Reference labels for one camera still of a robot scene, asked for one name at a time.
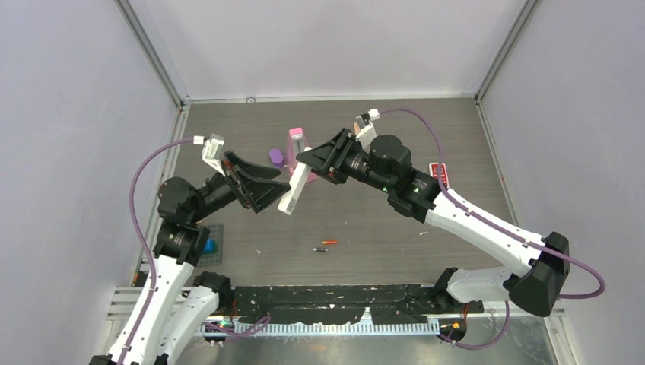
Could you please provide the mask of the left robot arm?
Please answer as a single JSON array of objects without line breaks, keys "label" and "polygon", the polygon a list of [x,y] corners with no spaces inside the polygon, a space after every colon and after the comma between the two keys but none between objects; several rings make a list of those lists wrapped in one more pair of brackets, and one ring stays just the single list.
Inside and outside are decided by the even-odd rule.
[{"label": "left robot arm", "polygon": [[231,281],[214,272],[198,275],[181,307],[175,307],[211,233],[199,221],[234,202],[259,213],[291,187],[279,181],[278,168],[250,163],[233,151],[224,152],[219,164],[221,170],[200,187],[179,176],[160,185],[162,224],[148,250],[146,287],[115,343],[106,354],[93,356],[92,364],[175,364],[211,314],[232,308]]}]

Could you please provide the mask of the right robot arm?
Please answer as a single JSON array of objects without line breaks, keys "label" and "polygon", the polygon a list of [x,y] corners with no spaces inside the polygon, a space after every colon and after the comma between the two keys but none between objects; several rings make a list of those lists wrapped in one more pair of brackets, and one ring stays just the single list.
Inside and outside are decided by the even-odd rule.
[{"label": "right robot arm", "polygon": [[388,204],[402,216],[446,230],[501,263],[499,268],[445,269],[435,284],[439,309],[449,313],[472,301],[508,300],[535,316],[550,316],[570,266],[547,251],[566,254],[566,237],[520,229],[441,187],[433,176],[413,167],[411,151],[394,135],[376,137],[365,150],[342,129],[296,158],[331,183],[353,178],[385,192]]}]

